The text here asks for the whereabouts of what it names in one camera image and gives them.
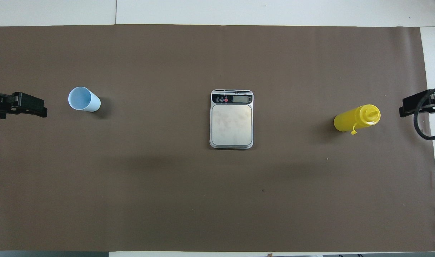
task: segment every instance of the scale platform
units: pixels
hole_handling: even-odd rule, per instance
[[[248,149],[253,145],[254,94],[250,90],[211,92],[210,145]]]

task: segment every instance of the yellow nozzle cap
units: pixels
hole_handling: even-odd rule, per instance
[[[361,121],[369,125],[374,125],[379,122],[381,118],[381,112],[373,104],[365,104],[359,113]]]

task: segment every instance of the black cable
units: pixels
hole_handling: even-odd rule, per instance
[[[415,124],[415,130],[416,130],[416,132],[418,133],[419,136],[421,136],[422,138],[424,138],[424,139],[426,139],[426,140],[435,140],[435,136],[428,136],[428,135],[422,133],[422,131],[421,131],[420,128],[419,128],[419,124],[418,124],[418,119],[417,119],[417,117],[418,117],[418,115],[419,115],[419,111],[420,111],[420,109],[421,109],[421,107],[422,107],[422,104],[423,104],[423,103],[427,100],[427,98],[430,97],[430,95],[432,95],[433,93],[435,93],[435,88],[432,89],[432,90],[429,90],[429,91],[425,94],[425,96],[423,96],[423,97],[419,100],[419,102],[418,102],[418,104],[417,104],[417,106],[416,106],[416,109],[415,109],[415,116],[414,116],[414,118],[413,118],[413,123]]]

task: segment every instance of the white object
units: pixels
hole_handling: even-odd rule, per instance
[[[214,148],[251,148],[254,94],[249,90],[211,92],[210,145]]]
[[[100,98],[89,89],[79,86],[70,91],[69,104],[75,110],[95,112],[100,108]]]

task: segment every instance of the yellow bottle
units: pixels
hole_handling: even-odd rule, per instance
[[[350,111],[338,114],[333,120],[337,130],[341,132],[350,131],[355,134],[356,129],[370,127],[379,122],[381,112],[373,104],[365,104]]]

